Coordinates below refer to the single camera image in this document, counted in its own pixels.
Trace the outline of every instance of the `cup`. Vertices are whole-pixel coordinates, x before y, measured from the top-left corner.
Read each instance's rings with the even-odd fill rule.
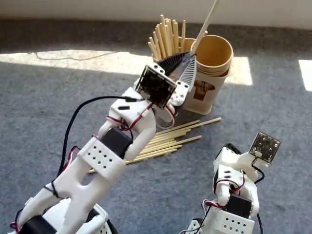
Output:
[[[233,48],[223,37],[207,35],[202,38],[196,50],[197,70],[206,75],[217,77],[230,68]]]

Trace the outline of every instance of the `red wire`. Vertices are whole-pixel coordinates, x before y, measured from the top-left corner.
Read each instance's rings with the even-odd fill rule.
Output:
[[[138,117],[136,117],[136,119],[130,124],[130,126],[129,126],[128,128],[123,128],[122,130],[124,130],[124,131],[129,131],[129,130],[131,130],[131,129],[136,125],[136,123],[142,118],[142,114],[143,114],[146,110],[149,110],[149,109],[152,107],[152,105],[153,105],[153,104],[148,105],[148,106],[144,109],[144,111],[142,111],[142,113],[141,113]]]
[[[226,182],[231,182],[231,183],[233,183],[233,184],[236,184],[236,185],[237,185],[237,188],[230,190],[230,193],[236,193],[236,192],[238,192],[238,191],[244,186],[244,184],[245,184],[245,172],[243,171],[243,183],[242,183],[241,185],[238,185],[236,182],[234,182],[234,181],[232,181],[232,180],[230,180],[230,179],[221,179],[221,180],[218,180],[218,181],[215,183],[215,185],[214,185],[214,194],[215,194],[215,191],[216,191],[216,185],[217,185],[219,182],[224,182],[224,181],[226,181]]]
[[[65,171],[66,168],[67,168],[67,167],[69,166],[69,164],[71,163],[71,161],[72,161],[72,159],[73,159],[73,153],[74,153],[75,149],[79,149],[78,146],[75,145],[75,146],[70,150],[69,155],[68,155],[68,161],[67,161],[67,163],[65,164],[63,171]]]

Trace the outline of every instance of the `bamboo stick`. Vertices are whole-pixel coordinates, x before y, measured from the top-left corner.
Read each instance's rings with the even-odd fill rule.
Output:
[[[184,131],[184,130],[188,130],[188,129],[192,129],[192,128],[197,128],[197,127],[200,127],[200,126],[203,126],[203,125],[206,125],[206,124],[211,124],[211,123],[218,122],[220,120],[222,120],[221,117],[213,118],[213,119],[210,119],[210,120],[205,121],[205,122],[193,124],[191,126],[187,126],[187,127],[184,127],[184,128],[180,128],[180,129],[174,130],[171,133],[177,133],[177,131]],[[160,134],[160,135],[157,135],[156,137],[165,136],[166,134],[168,134],[168,133]]]
[[[171,43],[170,43],[170,38],[169,38],[169,28],[168,25],[165,25],[165,38],[166,38],[166,47],[167,47],[167,55],[170,56],[172,55],[172,49],[171,49]]]
[[[162,41],[164,42],[164,47],[165,47],[165,50],[166,50],[166,53],[167,53],[167,42],[166,42],[166,29],[165,29],[165,25],[166,25],[166,22],[165,22],[165,18],[164,18],[164,15],[160,15],[160,23],[159,23],[159,26],[160,26],[160,31],[161,31],[161,34],[162,34]]]
[[[184,20],[184,21],[183,21],[183,24],[182,24],[181,52],[184,52],[185,31],[186,31],[186,21]]]
[[[177,149],[167,150],[167,151],[164,151],[164,152],[161,152],[161,153],[157,153],[157,154],[154,154],[154,155],[146,156],[145,158],[134,159],[132,161],[126,162],[126,164],[131,164],[131,163],[138,162],[138,161],[141,161],[141,160],[144,160],[144,159],[149,159],[149,158],[161,156],[161,155],[164,155],[166,153],[171,153],[171,152],[174,152],[174,151],[177,151]]]
[[[173,28],[174,28],[174,44],[175,44],[175,53],[179,52],[179,29],[178,29],[178,25],[177,22],[175,20],[172,21],[173,24]]]
[[[189,131],[190,131],[190,129],[187,129],[186,131],[182,130],[182,131],[175,132],[175,133],[172,133],[172,134],[167,134],[165,136],[160,135],[159,137],[153,138],[150,142],[151,143],[155,143],[155,142],[159,141],[160,139],[181,137],[181,136],[186,135],[186,133],[189,132]]]
[[[151,147],[152,145],[163,144],[163,143],[165,143],[165,142],[169,142],[169,141],[173,141],[173,140],[175,140],[175,139],[174,139],[174,138],[169,138],[169,139],[163,139],[163,140],[157,141],[157,142],[150,142],[150,143],[148,143],[148,144],[146,145],[146,148],[147,148],[147,147]]]
[[[148,46],[149,46],[149,47],[150,47],[150,49],[151,49],[151,52],[152,52],[152,54],[153,54],[153,57],[157,59],[157,58],[158,58],[158,56],[157,56],[156,49],[153,47],[153,45],[152,45],[152,43],[151,43],[151,42],[148,42],[147,44],[148,44]]]
[[[160,46],[162,58],[165,58],[166,57],[166,50],[165,50],[165,45],[164,45],[164,42],[163,42],[163,39],[162,39],[162,36],[161,36],[160,25],[159,24],[156,26],[155,30],[156,30],[157,38],[158,38],[158,41],[159,41],[159,46]]]
[[[195,121],[192,121],[192,122],[184,123],[182,125],[173,127],[171,129],[163,130],[163,131],[160,131],[160,132],[156,133],[156,136],[160,135],[160,134],[163,134],[163,133],[171,132],[171,131],[174,131],[176,129],[180,129],[180,128],[183,128],[183,127],[186,127],[186,126],[189,126],[189,125],[192,125],[192,124],[196,124],[198,122],[200,122],[200,120],[195,120]]]
[[[152,48],[153,48],[153,50],[155,51],[155,53],[156,53],[156,59],[157,60],[161,60],[161,55],[158,53],[158,51],[157,51],[157,48],[156,48],[156,45],[155,45],[155,42],[154,42],[154,40],[153,40],[153,38],[152,37],[150,37],[149,38],[150,39],[150,43],[152,44]]]
[[[144,150],[146,150],[146,149],[151,149],[151,148],[156,147],[156,146],[168,145],[168,144],[175,143],[175,142],[176,142],[176,140],[171,140],[171,141],[163,142],[163,143],[161,143],[161,144],[156,143],[156,144],[153,144],[153,145],[147,145],[147,146],[144,148]]]
[[[166,21],[166,24],[168,25],[171,52],[172,52],[172,54],[174,54],[175,53],[175,43],[174,43],[174,33],[173,33],[173,29],[172,29],[171,19],[168,19]]]
[[[174,145],[174,146],[171,146],[171,147],[164,147],[164,148],[161,148],[159,150],[154,150],[154,151],[151,151],[151,152],[146,153],[146,154],[138,155],[138,156],[136,156],[136,158],[142,158],[142,157],[153,155],[153,154],[157,154],[157,153],[160,153],[160,152],[163,152],[163,151],[166,151],[166,150],[177,149],[177,148],[181,148],[181,147],[182,147],[182,145]]]
[[[187,142],[190,142],[190,141],[193,141],[193,140],[198,140],[198,139],[201,139],[201,138],[202,138],[201,135],[195,136],[195,137],[191,137],[191,138],[188,138],[188,139],[185,139],[185,140],[181,140],[181,141],[177,141],[175,143],[168,144],[167,147],[171,147],[171,146],[187,143]],[[154,147],[153,149],[142,150],[142,152],[140,154],[149,153],[149,152],[152,152],[152,151],[155,151],[155,150],[159,150],[159,149],[161,149],[161,147],[159,147],[159,148],[158,147]]]
[[[155,31],[153,31],[153,37],[154,37],[154,42],[155,42],[157,53],[159,54],[159,59],[162,59],[159,42],[158,42],[157,34]]]
[[[163,144],[160,144],[160,145],[154,145],[153,147],[144,148],[144,149],[139,153],[139,155],[145,154],[145,151],[147,151],[147,150],[149,150],[149,151],[151,152],[151,151],[154,151],[154,149],[159,150],[159,149],[167,148],[168,145],[174,144],[174,143],[176,143],[176,140],[173,141],[173,142],[166,142],[166,143],[163,143]]]

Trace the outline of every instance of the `gray carpet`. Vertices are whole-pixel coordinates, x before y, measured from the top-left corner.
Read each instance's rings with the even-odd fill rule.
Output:
[[[0,52],[61,49],[129,51],[149,55],[150,23],[1,21]],[[195,36],[200,25],[188,28]],[[299,59],[312,59],[312,32],[212,26],[236,56],[249,58],[253,85],[226,83],[203,120],[222,122],[195,129],[200,141],[170,156],[127,166],[100,202],[120,234],[177,234],[202,217],[202,199],[213,199],[212,162],[232,142],[248,150],[257,131],[282,141],[258,186],[265,234],[312,232],[312,92],[305,90]],[[0,62],[0,232],[16,211],[57,173],[62,141],[74,109],[101,95],[121,94],[137,76]],[[69,147],[97,133],[113,101],[87,106],[70,134]],[[178,122],[197,119],[181,113]],[[259,233],[256,223],[254,233]]]

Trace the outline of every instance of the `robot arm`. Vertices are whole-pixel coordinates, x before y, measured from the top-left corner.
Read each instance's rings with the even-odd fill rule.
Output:
[[[201,224],[193,220],[193,228],[202,234],[251,234],[259,211],[257,183],[259,167],[268,167],[280,141],[259,132],[249,152],[241,153],[233,145],[225,145],[214,161],[213,191],[217,196]]]
[[[63,222],[58,222],[55,232],[51,233],[79,233],[89,212],[124,171],[124,159],[133,160],[155,136],[154,112],[167,121],[168,111],[165,108],[168,108],[170,110],[169,117],[174,117],[176,110],[170,102],[176,100],[172,95],[177,96],[175,92],[177,84],[163,75],[159,66],[156,70],[152,66],[147,66],[146,69],[152,71],[152,76],[147,76],[147,78],[150,79],[149,81],[154,81],[152,83],[154,86],[151,86],[148,80],[147,82],[145,82],[146,79],[142,80],[141,77],[141,82],[136,90],[130,87],[123,94],[123,96],[141,101],[128,102],[118,99],[113,103],[109,110],[108,120],[100,128],[98,136],[93,136],[78,152],[73,163],[26,203],[16,224],[18,231],[21,230],[22,233],[26,222],[41,216],[45,209],[69,197],[70,202],[66,203],[67,208],[63,212],[65,213]],[[183,98],[182,102],[184,102],[185,96],[179,95],[179,99]],[[118,128],[121,120],[128,124],[129,130],[138,134],[133,141]],[[91,168],[97,171],[97,175],[88,185],[81,185],[82,179]]]

